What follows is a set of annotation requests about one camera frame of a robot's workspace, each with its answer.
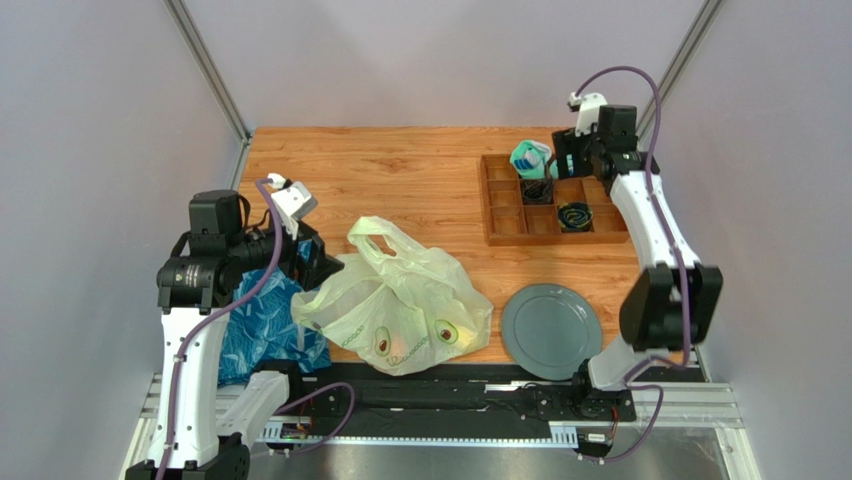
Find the gray plate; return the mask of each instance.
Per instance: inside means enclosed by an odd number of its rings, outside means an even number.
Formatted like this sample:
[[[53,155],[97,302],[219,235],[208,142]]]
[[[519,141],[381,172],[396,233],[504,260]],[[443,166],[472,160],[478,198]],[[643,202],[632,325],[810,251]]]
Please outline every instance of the gray plate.
[[[506,304],[503,343],[526,371],[561,381],[600,353],[603,332],[592,306],[577,292],[543,283],[523,288]]]

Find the wooden tabletop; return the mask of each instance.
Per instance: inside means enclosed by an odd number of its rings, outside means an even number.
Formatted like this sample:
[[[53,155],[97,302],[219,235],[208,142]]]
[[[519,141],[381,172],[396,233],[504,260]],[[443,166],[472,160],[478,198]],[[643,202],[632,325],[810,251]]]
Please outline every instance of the wooden tabletop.
[[[485,243],[478,164],[521,140],[550,144],[556,127],[260,128],[240,192],[252,221],[266,206],[253,182],[277,172],[302,181],[319,200],[305,221],[328,253],[351,253],[346,233],[361,216],[394,222],[427,247],[457,258],[473,286],[494,304],[488,347],[459,362],[513,363],[500,318],[509,298],[534,283],[557,283],[586,298],[601,321],[604,346],[618,333],[618,311],[638,276],[632,244],[489,247]],[[359,360],[331,345],[334,361]]]

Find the gray wall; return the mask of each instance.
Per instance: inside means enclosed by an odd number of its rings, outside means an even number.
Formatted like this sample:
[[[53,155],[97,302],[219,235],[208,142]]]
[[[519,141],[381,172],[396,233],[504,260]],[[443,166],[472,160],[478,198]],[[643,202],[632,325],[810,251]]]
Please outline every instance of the gray wall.
[[[727,2],[663,109],[685,235],[721,265],[706,349],[766,479],[849,478],[852,4]]]
[[[155,273],[237,154],[162,1],[2,3],[0,477],[117,478]]]
[[[251,127],[566,125],[621,63],[660,78],[701,0],[187,0]],[[596,83],[644,107],[639,82]]]

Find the wooden box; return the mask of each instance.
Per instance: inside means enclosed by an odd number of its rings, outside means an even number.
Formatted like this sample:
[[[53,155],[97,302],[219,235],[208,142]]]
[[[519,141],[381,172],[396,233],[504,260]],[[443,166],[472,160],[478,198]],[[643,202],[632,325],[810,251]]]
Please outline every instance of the wooden box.
[[[521,178],[508,155],[484,155],[479,166],[482,211],[488,245],[557,245],[623,243],[630,236],[618,209],[595,178],[556,180],[553,201],[524,205]],[[563,233],[556,211],[559,205],[583,202],[592,211],[588,232]]]

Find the blue patterned fabric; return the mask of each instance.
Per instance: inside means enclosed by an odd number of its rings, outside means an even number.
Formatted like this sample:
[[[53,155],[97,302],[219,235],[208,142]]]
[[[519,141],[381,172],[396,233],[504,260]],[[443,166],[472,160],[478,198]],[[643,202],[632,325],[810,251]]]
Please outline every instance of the blue patterned fabric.
[[[245,295],[262,276],[263,270],[243,275],[234,298]],[[290,300],[301,291],[276,269],[254,298],[231,312],[219,357],[219,385],[248,382],[261,360],[296,360],[303,373],[331,366],[328,340],[295,325],[290,316]]]

